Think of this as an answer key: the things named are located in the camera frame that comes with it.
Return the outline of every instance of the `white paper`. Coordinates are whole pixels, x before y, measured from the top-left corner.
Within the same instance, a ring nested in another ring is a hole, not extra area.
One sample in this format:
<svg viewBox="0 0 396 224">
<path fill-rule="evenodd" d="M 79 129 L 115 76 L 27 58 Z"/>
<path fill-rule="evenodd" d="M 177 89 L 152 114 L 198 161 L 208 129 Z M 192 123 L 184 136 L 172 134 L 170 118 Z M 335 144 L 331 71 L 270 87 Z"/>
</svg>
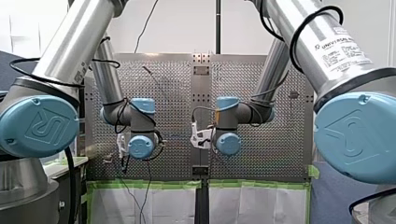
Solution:
<svg viewBox="0 0 396 224">
<path fill-rule="evenodd" d="M 277 189 L 242 187 L 238 224 L 274 223 Z"/>
<path fill-rule="evenodd" d="M 274 224 L 305 224 L 306 190 L 278 189 Z"/>
<path fill-rule="evenodd" d="M 237 224 L 241 189 L 210 189 L 210 224 Z"/>
</svg>

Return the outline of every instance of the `blue end cap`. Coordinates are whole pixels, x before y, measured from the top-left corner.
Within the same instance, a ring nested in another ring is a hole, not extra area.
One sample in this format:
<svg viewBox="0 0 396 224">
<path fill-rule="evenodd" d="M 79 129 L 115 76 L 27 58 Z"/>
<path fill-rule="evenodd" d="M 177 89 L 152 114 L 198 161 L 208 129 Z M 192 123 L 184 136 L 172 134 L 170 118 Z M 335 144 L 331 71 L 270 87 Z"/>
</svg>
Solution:
<svg viewBox="0 0 396 224">
<path fill-rule="evenodd" d="M 110 125 L 111 125 L 111 123 L 108 122 L 108 120 L 107 120 L 106 117 L 105 117 L 105 109 L 104 109 L 103 107 L 100 109 L 99 117 L 100 117 L 100 119 L 103 120 L 106 124 L 110 124 Z"/>
<path fill-rule="evenodd" d="M 318 112 L 315 143 L 341 174 L 373 184 L 396 183 L 396 98 L 375 92 L 335 97 Z"/>
<path fill-rule="evenodd" d="M 241 138 L 235 133 L 222 134 L 216 143 L 216 148 L 222 154 L 232 156 L 241 149 Z"/>
<path fill-rule="evenodd" d="M 25 98 L 0 116 L 0 146 L 16 157 L 52 156 L 68 147 L 77 133 L 76 110 L 56 96 Z"/>
<path fill-rule="evenodd" d="M 216 101 L 219 111 L 230 109 L 239 104 L 239 98 L 234 96 L 220 96 Z"/>
<path fill-rule="evenodd" d="M 131 103 L 144 113 L 155 113 L 155 101 L 151 98 L 133 98 Z"/>
<path fill-rule="evenodd" d="M 138 160 L 148 158 L 154 150 L 152 141 L 144 135 L 135 136 L 128 143 L 129 154 Z"/>
</svg>

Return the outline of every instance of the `pegboard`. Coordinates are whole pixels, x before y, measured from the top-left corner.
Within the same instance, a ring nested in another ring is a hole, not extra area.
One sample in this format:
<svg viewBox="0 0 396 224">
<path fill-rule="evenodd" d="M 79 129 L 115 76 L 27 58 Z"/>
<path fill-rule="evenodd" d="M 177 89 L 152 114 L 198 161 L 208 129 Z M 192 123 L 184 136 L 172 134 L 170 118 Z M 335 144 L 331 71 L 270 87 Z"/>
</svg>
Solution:
<svg viewBox="0 0 396 224">
<path fill-rule="evenodd" d="M 205 86 L 210 96 L 206 95 L 209 100 L 206 104 L 214 106 L 221 95 L 234 95 L 247 101 L 256 88 L 265 56 L 210 57 L 206 62 L 211 77 L 209 86 Z M 196 153 L 192 152 L 197 150 L 190 143 L 196 58 L 191 54 L 119 54 L 116 59 L 121 63 L 118 72 L 125 96 L 154 98 L 155 120 L 168 141 L 161 157 L 150 162 L 152 179 L 192 179 L 191 167 L 196 161 Z M 86 78 L 85 85 L 86 94 L 91 95 L 86 98 L 86 145 L 95 154 L 87 176 L 90 180 L 112 179 L 120 176 L 117 136 L 114 127 L 99 117 L 102 102 L 93 78 Z M 290 99 L 291 91 L 299 92 L 299 97 Z M 210 153 L 206 161 L 210 177 L 304 181 L 312 148 L 312 94 L 304 76 L 292 70 L 276 98 L 276 118 L 260 128 L 239 125 L 241 152 L 231 158 Z M 311 125 L 310 132 L 305 123 Z M 148 176 L 145 162 L 130 160 L 128 172 L 122 177 L 147 179 Z"/>
<path fill-rule="evenodd" d="M 212 57 L 212 106 L 218 96 L 238 96 L 248 102 L 263 68 L 259 58 Z M 274 120 L 259 128 L 238 125 L 241 151 L 232 157 L 212 151 L 210 178 L 304 181 L 311 161 L 313 100 L 305 76 L 291 68 L 276 96 Z"/>
</svg>

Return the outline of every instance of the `black cable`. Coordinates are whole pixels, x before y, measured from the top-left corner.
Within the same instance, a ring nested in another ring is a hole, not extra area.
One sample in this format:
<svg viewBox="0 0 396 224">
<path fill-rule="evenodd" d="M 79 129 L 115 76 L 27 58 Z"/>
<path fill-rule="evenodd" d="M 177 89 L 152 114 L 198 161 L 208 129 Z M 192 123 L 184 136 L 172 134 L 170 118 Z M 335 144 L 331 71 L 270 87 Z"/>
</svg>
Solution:
<svg viewBox="0 0 396 224">
<path fill-rule="evenodd" d="M 297 60 L 295 58 L 295 49 L 296 49 L 296 46 L 297 46 L 298 38 L 300 37 L 300 34 L 304 30 L 305 26 L 309 24 L 309 22 L 314 20 L 317 16 L 321 15 L 324 11 L 328 11 L 328 10 L 333 10 L 333 11 L 337 12 L 339 17 L 340 17 L 339 23 L 343 24 L 343 22 L 344 22 L 344 13 L 343 13 L 343 11 L 339 7 L 326 6 L 326 7 L 323 7 L 321 9 L 319 9 L 318 11 L 312 13 L 311 15 L 307 16 L 303 20 L 301 25 L 297 28 L 297 30 L 294 32 L 294 35 L 293 35 L 293 37 L 292 37 L 292 39 L 290 41 L 289 52 L 290 52 L 291 63 L 297 69 L 297 71 L 299 71 L 301 73 L 304 73 L 303 69 L 300 67 L 299 64 L 297 64 Z"/>
<path fill-rule="evenodd" d="M 121 64 L 117 61 L 113 61 L 113 60 L 102 60 L 102 59 L 92 59 L 93 62 L 98 62 L 98 63 L 114 63 L 115 64 L 115 68 L 120 68 Z"/>
<path fill-rule="evenodd" d="M 263 5 L 264 5 L 264 0 L 262 0 L 260 2 L 260 10 L 259 10 L 259 14 L 260 14 L 260 20 L 262 21 L 262 25 L 264 26 L 265 30 L 270 33 L 271 35 L 273 35 L 275 38 L 277 38 L 280 41 L 284 41 L 283 37 L 278 35 L 275 30 L 271 30 L 270 27 L 268 27 L 267 23 L 264 20 L 264 15 L 262 14 L 263 11 Z"/>
<path fill-rule="evenodd" d="M 274 26 L 269 18 L 267 18 L 268 24 L 270 24 L 271 30 L 275 32 Z"/>
<path fill-rule="evenodd" d="M 128 158 L 126 159 L 125 166 L 123 165 L 124 162 L 124 157 L 121 159 L 121 167 L 122 167 L 122 172 L 126 175 L 126 172 L 128 172 L 128 165 L 129 165 L 129 160 L 131 159 L 131 155 L 128 155 Z"/>
<path fill-rule="evenodd" d="M 19 73 L 21 73 L 21 74 L 23 74 L 25 76 L 31 77 L 31 78 L 33 78 L 35 80 L 38 80 L 38 81 L 52 83 L 52 84 L 56 84 L 56 85 L 66 86 L 66 87 L 84 88 L 84 86 L 78 85 L 78 84 L 65 83 L 65 82 L 56 81 L 56 80 L 52 80 L 52 79 L 48 79 L 48 78 L 44 78 L 44 77 L 38 77 L 36 75 L 33 75 L 33 74 L 30 74 L 30 73 L 26 72 L 25 70 L 19 68 L 16 65 L 17 63 L 36 62 L 36 61 L 39 61 L 39 60 L 40 60 L 40 58 L 16 59 L 16 60 L 11 61 L 9 63 L 9 66 L 12 69 L 14 69 L 15 71 L 17 71 L 17 72 L 19 72 Z"/>
<path fill-rule="evenodd" d="M 105 38 L 103 38 L 103 39 L 100 41 L 100 44 L 99 44 L 99 45 L 103 44 L 103 42 L 105 42 L 105 41 L 107 41 L 107 40 L 110 40 L 110 39 L 111 39 L 110 36 L 106 36 Z"/>
<path fill-rule="evenodd" d="M 76 187 L 76 172 L 73 162 L 72 152 L 70 147 L 64 150 L 64 154 L 67 158 L 67 166 L 69 168 L 69 182 L 70 182 L 70 212 L 69 212 L 69 224 L 74 224 L 76 220 L 76 197 L 77 197 L 77 187 Z"/>
<path fill-rule="evenodd" d="M 116 119 L 116 123 L 114 124 L 114 132 L 115 133 L 122 133 L 125 129 L 126 129 L 126 125 L 119 131 L 118 130 L 118 126 L 119 125 L 121 125 L 121 121 L 120 121 L 120 118 L 121 118 L 121 115 L 122 115 L 122 113 L 124 112 L 124 110 L 125 110 L 125 107 L 129 104 L 128 103 L 128 98 L 124 98 L 124 101 L 125 101 L 125 103 L 124 103 L 124 105 L 123 106 L 120 106 L 119 107 L 119 111 L 117 111 L 117 119 Z"/>
<path fill-rule="evenodd" d="M 372 199 L 376 199 L 376 198 L 379 198 L 379 197 L 387 197 L 387 196 L 392 195 L 392 194 L 396 194 L 396 189 L 387 189 L 387 190 L 384 190 L 384 191 L 369 195 L 369 196 L 364 197 L 362 199 L 359 199 L 359 200 L 357 200 L 356 202 L 352 203 L 349 206 L 349 214 L 352 215 L 353 209 L 358 204 L 366 203 L 368 201 L 371 201 Z"/>
<path fill-rule="evenodd" d="M 198 106 L 196 106 L 196 107 L 192 110 L 192 113 L 191 113 L 191 122 L 195 122 L 195 111 L 196 111 L 197 109 L 204 109 L 204 110 L 209 110 L 209 111 L 216 111 L 216 109 L 213 109 L 213 108 L 210 108 L 210 107 L 206 107 L 206 106 L 200 106 L 200 105 L 198 105 Z"/>
<path fill-rule="evenodd" d="M 286 81 L 286 78 L 288 77 L 288 75 L 289 75 L 289 71 L 288 71 L 288 73 L 282 78 L 282 80 L 280 80 L 280 81 L 276 84 L 276 86 L 274 86 L 271 90 L 263 91 L 263 92 L 260 92 L 260 93 L 251 95 L 250 97 L 258 97 L 258 96 L 262 96 L 262 95 L 268 94 L 268 93 L 270 93 L 270 92 L 276 91 L 276 90 L 277 90 L 280 86 L 282 86 L 282 84 Z"/>
<path fill-rule="evenodd" d="M 4 92 L 0 93 L 0 103 L 4 100 L 4 98 L 6 98 L 7 93 L 8 93 L 7 91 L 4 91 Z"/>
<path fill-rule="evenodd" d="M 157 134 L 157 136 L 158 136 L 158 143 L 159 143 L 159 144 L 163 144 L 163 136 L 161 135 L 160 131 L 154 130 L 154 132 L 155 132 L 155 133 Z M 148 158 L 148 159 L 144 159 L 143 161 L 154 161 L 155 159 L 157 159 L 157 158 L 163 153 L 163 149 L 164 149 L 164 146 L 162 145 L 162 146 L 161 146 L 161 149 L 160 149 L 160 151 L 157 153 L 157 155 L 155 155 L 155 156 L 153 156 L 153 157 L 151 157 L 151 158 Z"/>
<path fill-rule="evenodd" d="M 147 202 L 147 200 L 148 200 L 149 185 L 151 184 L 151 179 L 152 179 L 152 176 L 151 176 L 151 169 L 149 168 L 149 161 L 147 161 L 147 163 L 148 163 L 148 176 L 149 176 L 149 180 L 148 180 L 148 187 L 147 187 L 147 189 L 146 189 L 145 201 L 143 201 L 142 209 L 140 209 L 139 223 L 142 222 L 143 209 L 144 209 L 144 207 L 145 207 L 145 205 L 146 205 L 146 202 Z"/>
<path fill-rule="evenodd" d="M 116 170 L 117 178 L 121 181 L 122 185 L 127 189 L 128 194 L 131 195 L 131 197 L 134 199 L 134 203 L 136 204 L 137 208 L 141 211 L 142 208 L 140 207 L 139 202 L 137 201 L 136 197 L 132 194 L 128 185 L 126 185 L 125 181 L 123 180 L 122 176 L 120 175 L 119 168 L 117 167 L 116 163 L 115 162 L 112 162 L 112 163 L 114 164 L 114 169 Z M 143 222 L 146 224 L 146 217 L 144 214 L 143 214 Z"/>
<path fill-rule="evenodd" d="M 134 48 L 134 53 L 137 53 L 137 48 L 139 48 L 140 38 L 145 33 L 146 28 L 148 27 L 149 19 L 151 18 L 152 12 L 154 11 L 155 7 L 157 6 L 157 3 L 158 3 L 158 0 L 155 0 L 155 3 L 152 6 L 150 13 L 148 14 L 148 18 L 146 19 L 146 23 L 145 23 L 145 26 L 143 27 L 142 33 L 137 38 L 136 47 Z"/>
</svg>

